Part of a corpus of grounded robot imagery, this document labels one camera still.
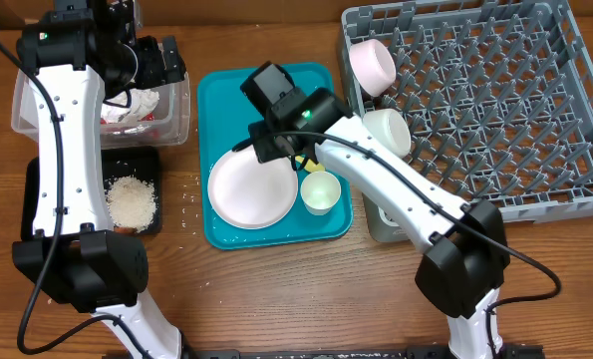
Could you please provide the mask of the white bowl with brown food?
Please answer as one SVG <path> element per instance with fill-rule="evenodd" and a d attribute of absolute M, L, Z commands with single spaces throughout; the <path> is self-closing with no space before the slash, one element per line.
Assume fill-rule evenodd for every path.
<path fill-rule="evenodd" d="M 363 125 L 375 139 L 399 158 L 405 157 L 412 146 L 412 137 L 406 120 L 393 109 L 366 113 Z"/>

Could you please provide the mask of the pile of rice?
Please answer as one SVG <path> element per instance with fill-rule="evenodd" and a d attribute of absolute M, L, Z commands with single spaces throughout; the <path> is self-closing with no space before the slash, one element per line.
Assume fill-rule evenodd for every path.
<path fill-rule="evenodd" d="M 107 191 L 106 200 L 115 227 L 140 232 L 154 221 L 157 204 L 150 182 L 133 176 L 115 179 Z"/>

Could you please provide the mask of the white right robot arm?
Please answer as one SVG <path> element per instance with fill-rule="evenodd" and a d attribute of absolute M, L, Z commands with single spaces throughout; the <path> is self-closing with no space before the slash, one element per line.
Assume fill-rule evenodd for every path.
<path fill-rule="evenodd" d="M 253 147 L 260 163 L 303 155 L 356 186 L 422 254 L 415 282 L 447 317 L 450 354 L 496 357 L 502 339 L 487 308 L 510 262 L 499 209 L 432 183 L 382 145 L 332 91 L 306 95 L 279 65 L 266 62 L 240 90 L 263 119 L 236 148 Z"/>

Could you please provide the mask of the yellow plastic spoon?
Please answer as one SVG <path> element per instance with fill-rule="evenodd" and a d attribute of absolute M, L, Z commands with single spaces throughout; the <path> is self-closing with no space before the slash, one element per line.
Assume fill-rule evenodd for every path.
<path fill-rule="evenodd" d="M 295 161 L 297 163 L 297 168 L 301 168 L 302 165 L 304 165 L 304 170 L 308 173 L 324 172 L 325 171 L 324 166 L 317 164 L 309 159 L 306 159 L 305 157 L 297 156 L 295 158 Z"/>

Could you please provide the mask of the red snack wrapper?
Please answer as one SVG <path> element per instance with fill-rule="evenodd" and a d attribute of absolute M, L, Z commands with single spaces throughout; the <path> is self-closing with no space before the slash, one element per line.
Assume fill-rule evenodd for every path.
<path fill-rule="evenodd" d="M 148 114 L 142 118 L 123 118 L 115 123 L 101 119 L 101 133 L 113 136 L 138 135 L 147 132 L 153 121 L 153 114 Z"/>

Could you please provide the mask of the white napkin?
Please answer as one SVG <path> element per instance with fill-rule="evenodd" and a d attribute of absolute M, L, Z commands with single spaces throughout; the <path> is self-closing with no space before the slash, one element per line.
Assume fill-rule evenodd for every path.
<path fill-rule="evenodd" d="M 103 101 L 101 119 L 107 124 L 138 122 L 153 112 L 159 100 L 156 91 L 130 89 Z"/>

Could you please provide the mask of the large white plate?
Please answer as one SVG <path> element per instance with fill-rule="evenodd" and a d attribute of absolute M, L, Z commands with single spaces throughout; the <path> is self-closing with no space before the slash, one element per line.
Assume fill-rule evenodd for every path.
<path fill-rule="evenodd" d="M 248 147 L 225 153 L 212 167 L 207 196 L 215 213 L 242 229 L 261 229 L 280 221 L 298 194 L 298 177 L 290 162 L 260 163 Z"/>

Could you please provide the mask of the clear plastic bin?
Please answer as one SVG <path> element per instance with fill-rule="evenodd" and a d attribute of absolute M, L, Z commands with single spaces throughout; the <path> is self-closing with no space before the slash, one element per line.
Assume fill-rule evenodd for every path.
<path fill-rule="evenodd" d="M 61 99 L 54 103 L 59 112 L 82 111 L 84 139 L 97 149 L 119 149 L 143 146 L 175 146 L 183 144 L 189 129 L 189 80 L 166 84 L 153 89 L 159 95 L 151 111 L 151 121 L 109 123 L 94 125 L 93 116 L 99 116 L 105 84 L 90 66 L 83 70 L 65 64 L 45 67 L 38 77 L 44 84 L 50 80 L 70 79 L 74 85 L 54 85 Z M 50 116 L 48 104 L 36 86 L 23 72 L 19 72 L 13 96 L 11 128 L 34 142 L 40 140 L 40 117 Z"/>

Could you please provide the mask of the teal plastic tray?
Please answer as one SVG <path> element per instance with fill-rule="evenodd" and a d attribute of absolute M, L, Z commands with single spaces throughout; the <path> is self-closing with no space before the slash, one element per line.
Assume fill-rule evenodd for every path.
<path fill-rule="evenodd" d="M 240 91 L 251 68 L 214 72 L 197 87 L 197 130 L 200 155 L 202 217 L 206 239 L 223 250 L 280 245 L 343 236 L 353 222 L 349 183 L 339 179 L 341 196 L 330 212 L 313 215 L 301 197 L 277 223 L 266 228 L 243 229 L 220 218 L 208 199 L 208 177 L 216 162 L 248 137 L 248 126 L 262 119 Z"/>

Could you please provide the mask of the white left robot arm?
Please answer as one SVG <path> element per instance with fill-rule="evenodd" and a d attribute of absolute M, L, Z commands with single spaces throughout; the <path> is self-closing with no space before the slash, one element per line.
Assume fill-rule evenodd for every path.
<path fill-rule="evenodd" d="M 117 233 L 106 204 L 101 110 L 133 89 L 182 81 L 175 41 L 136 34 L 133 1 L 58 1 L 17 43 L 39 132 L 32 233 L 13 244 L 35 291 L 103 322 L 135 358 L 188 358 L 182 332 L 148 292 L 143 242 Z"/>

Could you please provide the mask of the white mint cup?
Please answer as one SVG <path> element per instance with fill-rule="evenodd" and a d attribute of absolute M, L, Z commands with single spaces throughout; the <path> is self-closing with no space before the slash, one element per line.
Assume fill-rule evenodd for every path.
<path fill-rule="evenodd" d="M 328 172 L 308 174 L 300 185 L 301 198 L 313 215 L 324 215 L 339 201 L 342 190 L 339 180 Z"/>

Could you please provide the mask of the black tray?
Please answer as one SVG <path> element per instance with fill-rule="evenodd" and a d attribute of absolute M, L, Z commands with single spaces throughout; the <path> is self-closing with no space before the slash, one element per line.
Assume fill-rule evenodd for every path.
<path fill-rule="evenodd" d="M 102 150 L 102 170 L 105 192 L 111 190 L 116 180 L 133 177 L 153 187 L 153 202 L 156 209 L 151 223 L 136 235 L 158 234 L 162 227 L 161 214 L 161 165 L 154 147 L 134 147 Z M 20 237 L 23 241 L 33 238 L 32 222 L 39 198 L 39 158 L 33 158 L 27 165 L 24 203 L 21 217 Z"/>

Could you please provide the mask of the grey dish rack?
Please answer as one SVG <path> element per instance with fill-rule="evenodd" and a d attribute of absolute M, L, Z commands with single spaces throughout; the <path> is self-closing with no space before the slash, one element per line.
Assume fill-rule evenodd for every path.
<path fill-rule="evenodd" d="M 397 77 L 368 95 L 349 48 L 376 39 Z M 593 64 L 566 1 L 405 1 L 341 16 L 353 110 L 407 121 L 407 163 L 507 222 L 593 216 Z"/>

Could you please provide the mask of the pink bowl with rice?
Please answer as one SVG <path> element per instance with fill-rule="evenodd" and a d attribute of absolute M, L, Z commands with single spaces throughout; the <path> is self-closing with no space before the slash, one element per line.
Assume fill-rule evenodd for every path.
<path fill-rule="evenodd" d="M 388 48 L 370 39 L 349 48 L 350 66 L 362 89 L 372 97 L 381 96 L 396 81 L 397 67 Z"/>

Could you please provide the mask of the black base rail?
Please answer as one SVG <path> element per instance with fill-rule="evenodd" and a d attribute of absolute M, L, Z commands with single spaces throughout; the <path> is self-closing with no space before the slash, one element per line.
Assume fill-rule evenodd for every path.
<path fill-rule="evenodd" d="M 313 351 L 241 353 L 237 350 L 197 351 L 181 358 L 195 359 L 452 359 L 446 345 L 412 346 L 406 350 Z M 542 346 L 505 345 L 499 358 L 544 359 Z"/>

